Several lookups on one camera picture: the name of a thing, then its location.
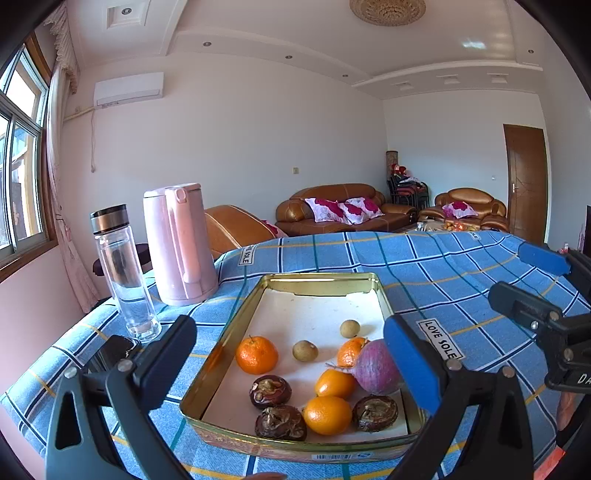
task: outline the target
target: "glass water bottle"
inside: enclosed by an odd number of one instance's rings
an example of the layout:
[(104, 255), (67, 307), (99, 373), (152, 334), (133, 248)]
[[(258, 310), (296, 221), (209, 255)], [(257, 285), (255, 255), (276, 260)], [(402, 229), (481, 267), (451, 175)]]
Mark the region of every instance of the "glass water bottle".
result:
[(126, 206), (93, 212), (90, 221), (107, 284), (128, 332), (142, 342), (155, 339), (162, 327), (144, 281)]

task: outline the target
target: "tin tray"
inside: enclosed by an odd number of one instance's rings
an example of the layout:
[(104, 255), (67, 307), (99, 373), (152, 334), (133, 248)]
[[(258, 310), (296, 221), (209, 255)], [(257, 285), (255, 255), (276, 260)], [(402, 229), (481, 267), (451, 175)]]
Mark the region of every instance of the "tin tray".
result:
[[(302, 408), (314, 397), (314, 383), (345, 341), (340, 324), (353, 318), (362, 325), (360, 335), (382, 338), (391, 306), (378, 277), (372, 273), (278, 274), (261, 278), (246, 298), (189, 387), (181, 412), (208, 444), (249, 455), (299, 462), (362, 462), (396, 458), (419, 434), (426, 416), (403, 387), (392, 395), (399, 416), (389, 429), (376, 433), (350, 428), (339, 436), (323, 437), (309, 429), (305, 442), (268, 440), (254, 435), (260, 413), (248, 391), (256, 375), (237, 366), (234, 353), (247, 335), (269, 338), (280, 353), (270, 373), (292, 386), (289, 405)], [(297, 362), (291, 347), (298, 340), (319, 347), (315, 362)], [(367, 395), (360, 387), (348, 401)]]

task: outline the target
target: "fabric label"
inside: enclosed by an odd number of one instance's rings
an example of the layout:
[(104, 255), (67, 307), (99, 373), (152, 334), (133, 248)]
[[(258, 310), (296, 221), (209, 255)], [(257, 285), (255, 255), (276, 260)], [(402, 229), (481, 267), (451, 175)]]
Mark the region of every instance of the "fabric label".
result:
[(449, 333), (436, 319), (421, 320), (417, 324), (427, 337), (427, 340), (435, 347), (435, 350), (439, 352), (439, 355), (444, 360), (449, 360), (450, 358), (461, 360), (462, 358), (466, 358), (456, 345), (456, 342), (453, 341)]
[(252, 265), (255, 262), (255, 249), (256, 245), (248, 245), (248, 247), (242, 249), (240, 261), (238, 262), (239, 267), (243, 265)]

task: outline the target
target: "window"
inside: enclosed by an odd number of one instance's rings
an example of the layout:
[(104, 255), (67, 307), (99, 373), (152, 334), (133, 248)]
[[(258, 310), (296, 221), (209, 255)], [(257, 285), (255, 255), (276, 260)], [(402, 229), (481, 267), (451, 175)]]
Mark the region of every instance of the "window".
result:
[[(47, 95), (46, 81), (22, 46), (0, 77), (0, 272), (49, 240), (41, 181)], [(5, 276), (0, 273), (0, 280)]]

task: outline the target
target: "brown leather sofa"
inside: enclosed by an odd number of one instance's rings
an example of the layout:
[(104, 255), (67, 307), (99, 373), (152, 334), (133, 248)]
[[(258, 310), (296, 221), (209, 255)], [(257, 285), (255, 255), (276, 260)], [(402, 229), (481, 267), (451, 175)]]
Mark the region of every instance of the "brown leather sofa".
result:
[(230, 250), (275, 238), (267, 225), (234, 205), (218, 205), (205, 210), (205, 225), (214, 260)]
[(427, 219), (445, 219), (443, 206), (456, 202), (466, 202), (478, 214), (478, 217), (464, 217), (462, 223), (471, 223), (480, 226), (481, 230), (500, 230), (509, 233), (509, 220), (507, 219), (507, 207), (505, 204), (478, 189), (468, 187), (453, 189), (440, 193), (435, 197), (435, 207), (421, 210), (418, 214), (419, 221)]
[[(314, 221), (314, 213), (304, 201), (306, 198), (320, 198), (333, 202), (344, 202), (350, 198), (368, 197), (380, 207), (385, 215), (372, 218), (360, 225), (345, 225), (339, 222)], [(275, 211), (276, 225), (289, 236), (312, 235), (335, 232), (393, 232), (417, 221), (417, 209), (408, 205), (385, 203), (384, 195), (364, 183), (341, 183), (321, 185), (294, 193)]]

